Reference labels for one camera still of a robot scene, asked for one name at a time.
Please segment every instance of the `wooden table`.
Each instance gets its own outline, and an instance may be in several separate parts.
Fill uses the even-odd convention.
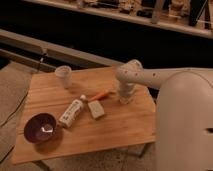
[[[72,85],[64,89],[54,73],[32,77],[25,108],[17,127],[12,163],[39,161],[55,157],[116,147],[143,144],[155,140],[155,104],[146,87],[136,85],[134,99],[123,105],[117,94],[101,100],[106,116],[94,120],[88,106],[69,129],[57,128],[51,140],[34,145],[26,141],[26,122],[38,113],[50,113],[58,119],[68,105],[81,94],[91,97],[101,90],[115,90],[115,68],[73,71]]]

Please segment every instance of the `paper cup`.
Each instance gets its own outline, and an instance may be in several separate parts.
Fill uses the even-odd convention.
[[[69,66],[60,66],[56,68],[55,75],[61,80],[64,88],[69,88],[71,85],[71,72],[72,69]]]

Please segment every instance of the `storage shelf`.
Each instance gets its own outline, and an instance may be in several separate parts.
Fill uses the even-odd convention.
[[[204,29],[202,23],[198,24],[196,27],[188,26],[187,22],[183,21],[184,19],[171,21],[170,19],[168,19],[168,17],[165,17],[165,13],[163,12],[158,12],[157,15],[159,17],[158,18],[159,20],[156,23],[153,23],[152,20],[149,18],[136,16],[136,10],[142,8],[139,7],[139,5],[136,6],[136,8],[130,14],[123,14],[119,13],[119,11],[116,9],[102,9],[102,8],[97,9],[92,7],[85,7],[79,9],[75,2],[69,3],[64,0],[24,0],[24,1],[213,39],[212,30]]]

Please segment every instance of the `dark purple bowl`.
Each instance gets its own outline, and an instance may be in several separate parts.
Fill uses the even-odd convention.
[[[31,143],[49,140],[56,129],[56,119],[48,113],[33,116],[24,127],[24,137]]]

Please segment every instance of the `orange carrot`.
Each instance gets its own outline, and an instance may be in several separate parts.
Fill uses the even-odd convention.
[[[89,101],[102,99],[102,98],[106,97],[109,93],[110,93],[109,90],[103,90],[103,91],[99,92],[98,94],[96,94],[95,96],[91,97],[89,99]]]

